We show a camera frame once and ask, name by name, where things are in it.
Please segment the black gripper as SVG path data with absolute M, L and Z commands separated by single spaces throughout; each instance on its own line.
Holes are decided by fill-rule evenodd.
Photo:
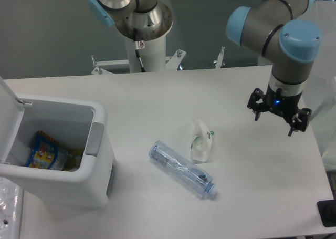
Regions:
M 266 94 L 259 88 L 255 88 L 252 92 L 247 108 L 251 109 L 255 114 L 255 121 L 258 121 L 263 112 L 271 112 L 277 116 L 284 118 L 285 121 L 290 121 L 290 137 L 294 132 L 305 132 L 312 114 L 309 108 L 298 108 L 302 92 L 295 96 L 277 95 L 270 86 L 267 88 Z

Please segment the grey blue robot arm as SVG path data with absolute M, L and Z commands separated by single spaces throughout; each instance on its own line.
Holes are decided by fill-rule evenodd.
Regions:
M 262 0 L 252 9 L 241 6 L 226 24 L 227 37 L 272 63 L 266 91 L 255 89 L 247 107 L 259 119 L 263 112 L 282 117 L 290 132 L 305 131 L 312 111 L 299 108 L 304 86 L 319 52 L 322 33 L 313 22 L 300 20 L 315 0 Z M 171 10 L 159 0 L 88 0 L 95 17 L 115 27 L 128 44 L 131 72 L 164 71 L 165 40 L 173 24 Z

